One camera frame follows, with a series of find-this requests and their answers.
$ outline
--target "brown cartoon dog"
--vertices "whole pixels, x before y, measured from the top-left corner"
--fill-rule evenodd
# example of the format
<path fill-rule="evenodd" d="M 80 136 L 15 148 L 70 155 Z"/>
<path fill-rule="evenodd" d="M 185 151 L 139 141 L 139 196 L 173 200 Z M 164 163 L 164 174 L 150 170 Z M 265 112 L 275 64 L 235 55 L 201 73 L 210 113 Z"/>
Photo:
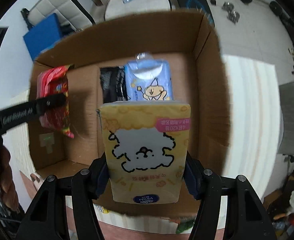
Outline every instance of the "brown cartoon dog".
<path fill-rule="evenodd" d="M 145 92 L 142 91 L 141 86 L 137 87 L 138 91 L 141 91 L 143 98 L 146 100 L 170 100 L 169 97 L 166 97 L 167 91 L 163 86 L 158 84 L 158 79 L 155 78 L 149 87 L 146 87 Z"/>

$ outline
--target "cartoon dog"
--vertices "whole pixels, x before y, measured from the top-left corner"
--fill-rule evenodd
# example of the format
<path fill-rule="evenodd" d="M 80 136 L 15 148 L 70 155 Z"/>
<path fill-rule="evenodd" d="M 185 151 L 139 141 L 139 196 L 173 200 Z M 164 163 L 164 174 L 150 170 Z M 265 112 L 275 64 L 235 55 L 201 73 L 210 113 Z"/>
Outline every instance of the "cartoon dog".
<path fill-rule="evenodd" d="M 141 91 L 143 98 L 146 100 L 170 100 L 170 97 L 165 99 L 167 91 L 158 84 L 158 78 L 151 82 L 151 85 L 145 89 L 145 92 L 142 91 L 141 86 L 138 86 L 137 90 Z"/>
<path fill-rule="evenodd" d="M 169 167 L 174 161 L 174 156 L 168 154 L 176 146 L 174 138 L 154 127 L 118 129 L 115 133 L 110 132 L 108 139 L 117 142 L 112 154 L 117 159 L 126 159 L 121 163 L 126 172 Z"/>

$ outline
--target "blue oval logo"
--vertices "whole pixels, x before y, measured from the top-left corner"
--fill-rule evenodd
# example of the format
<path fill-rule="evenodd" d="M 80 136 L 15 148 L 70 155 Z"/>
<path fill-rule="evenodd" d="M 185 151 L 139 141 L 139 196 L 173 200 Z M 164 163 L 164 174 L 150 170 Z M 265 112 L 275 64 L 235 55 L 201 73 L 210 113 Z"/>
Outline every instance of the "blue oval logo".
<path fill-rule="evenodd" d="M 158 200 L 159 200 L 159 196 L 155 194 L 136 196 L 133 198 L 133 201 L 135 201 L 138 204 L 151 204 L 151 203 L 156 203 Z"/>

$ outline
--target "green object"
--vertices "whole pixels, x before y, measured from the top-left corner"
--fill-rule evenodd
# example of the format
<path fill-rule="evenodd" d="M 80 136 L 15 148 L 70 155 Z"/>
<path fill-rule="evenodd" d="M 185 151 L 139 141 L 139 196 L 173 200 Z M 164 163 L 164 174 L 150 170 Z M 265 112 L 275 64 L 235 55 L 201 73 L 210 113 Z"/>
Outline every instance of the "green object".
<path fill-rule="evenodd" d="M 183 231 L 186 231 L 186 230 L 188 230 L 189 228 L 192 228 L 192 227 L 194 226 L 194 223 L 195 223 L 195 219 L 193 219 L 193 220 L 189 220 L 189 221 L 187 221 L 187 222 L 180 223 L 180 224 L 177 226 L 176 234 L 180 234 L 180 233 L 182 233 Z"/>

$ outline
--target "red snack package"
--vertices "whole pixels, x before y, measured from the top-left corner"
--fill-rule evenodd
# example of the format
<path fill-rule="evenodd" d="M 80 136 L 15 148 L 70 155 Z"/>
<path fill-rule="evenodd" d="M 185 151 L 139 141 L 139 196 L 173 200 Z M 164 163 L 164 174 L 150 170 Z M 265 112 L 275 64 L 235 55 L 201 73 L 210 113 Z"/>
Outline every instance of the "red snack package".
<path fill-rule="evenodd" d="M 42 127 L 61 131 L 68 137 L 74 138 L 69 127 L 68 79 L 66 76 L 70 67 L 71 65 L 66 65 L 42 72 L 37 79 L 37 98 L 64 93 L 66 104 L 46 111 L 45 115 L 39 119 Z"/>

